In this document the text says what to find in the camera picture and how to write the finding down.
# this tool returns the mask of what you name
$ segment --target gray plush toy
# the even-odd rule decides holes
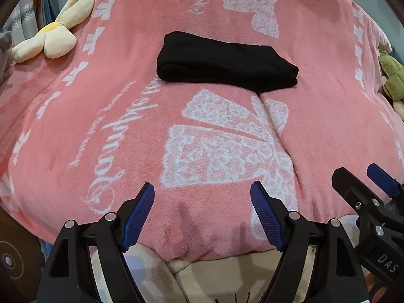
[[[13,72],[13,69],[10,67],[10,64],[14,60],[11,50],[12,45],[13,38],[11,32],[0,33],[0,85]]]

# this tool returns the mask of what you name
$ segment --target blue gripper pad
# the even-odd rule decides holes
[[[149,184],[140,199],[138,200],[135,208],[128,217],[124,225],[124,238],[122,240],[122,247],[127,251],[130,246],[136,244],[142,231],[146,218],[149,215],[154,203],[154,187]]]
[[[261,222],[262,228],[268,238],[268,242],[274,245],[278,251],[282,251],[285,243],[282,239],[282,226],[268,203],[264,192],[258,181],[251,185],[251,202]]]
[[[368,178],[376,183],[390,198],[397,198],[400,194],[397,182],[374,163],[368,167]]]

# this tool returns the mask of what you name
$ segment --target blue curtain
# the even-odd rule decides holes
[[[42,0],[42,7],[45,15],[45,25],[55,21],[57,13],[52,4],[52,0]]]

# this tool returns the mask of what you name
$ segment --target pink blanket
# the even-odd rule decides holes
[[[298,85],[258,97],[164,83],[156,58],[171,31],[271,45],[300,68]],[[49,242],[148,181],[139,241],[164,260],[264,251],[253,181],[326,221],[352,213],[334,169],[369,183],[375,162],[402,180],[404,125],[377,93],[389,43],[351,0],[95,0],[74,33],[68,55],[18,65],[0,88],[1,205]]]

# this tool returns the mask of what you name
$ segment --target folded black garment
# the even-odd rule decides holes
[[[269,45],[205,39],[184,32],[165,36],[157,75],[168,82],[222,83],[257,93],[297,84],[299,69]]]

